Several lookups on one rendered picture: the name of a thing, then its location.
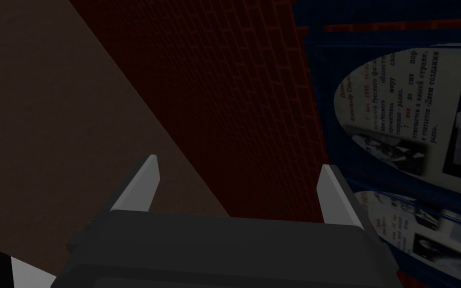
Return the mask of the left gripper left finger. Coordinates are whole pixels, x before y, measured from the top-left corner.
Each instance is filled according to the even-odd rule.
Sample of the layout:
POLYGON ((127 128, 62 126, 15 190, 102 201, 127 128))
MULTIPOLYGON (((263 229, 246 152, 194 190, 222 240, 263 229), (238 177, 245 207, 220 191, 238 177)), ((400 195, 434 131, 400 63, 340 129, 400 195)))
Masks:
POLYGON ((148 155, 131 176, 131 180, 110 206, 110 211, 149 211, 161 179, 157 156, 148 155))

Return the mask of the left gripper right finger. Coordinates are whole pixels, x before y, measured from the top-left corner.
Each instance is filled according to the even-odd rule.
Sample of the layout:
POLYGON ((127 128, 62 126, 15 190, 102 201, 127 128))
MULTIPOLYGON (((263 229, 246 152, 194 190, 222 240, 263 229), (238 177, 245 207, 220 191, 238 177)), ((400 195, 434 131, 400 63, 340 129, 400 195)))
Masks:
POLYGON ((316 192, 324 224, 364 229, 357 210, 361 206, 337 166, 322 165, 316 192))

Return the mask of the blue framed wall poster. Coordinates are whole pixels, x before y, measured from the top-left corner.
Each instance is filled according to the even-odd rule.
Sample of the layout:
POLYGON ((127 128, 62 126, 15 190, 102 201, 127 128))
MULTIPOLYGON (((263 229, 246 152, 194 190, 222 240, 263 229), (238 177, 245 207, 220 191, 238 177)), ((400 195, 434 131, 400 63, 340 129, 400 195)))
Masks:
POLYGON ((329 160, 400 269, 461 288, 461 0, 297 0, 329 160))

